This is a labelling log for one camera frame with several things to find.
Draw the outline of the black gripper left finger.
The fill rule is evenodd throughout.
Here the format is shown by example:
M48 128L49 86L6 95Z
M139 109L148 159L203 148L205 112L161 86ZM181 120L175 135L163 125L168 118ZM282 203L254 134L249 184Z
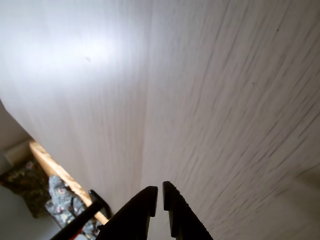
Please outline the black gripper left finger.
M150 218L156 215L158 188L148 186L128 201L105 225L98 240L146 240Z

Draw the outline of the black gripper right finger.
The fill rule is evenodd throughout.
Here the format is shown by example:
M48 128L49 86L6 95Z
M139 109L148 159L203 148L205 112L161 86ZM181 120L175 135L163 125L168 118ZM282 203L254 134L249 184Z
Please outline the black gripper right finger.
M170 235L177 240L211 240L212 237L179 190L162 183L163 208L169 214Z

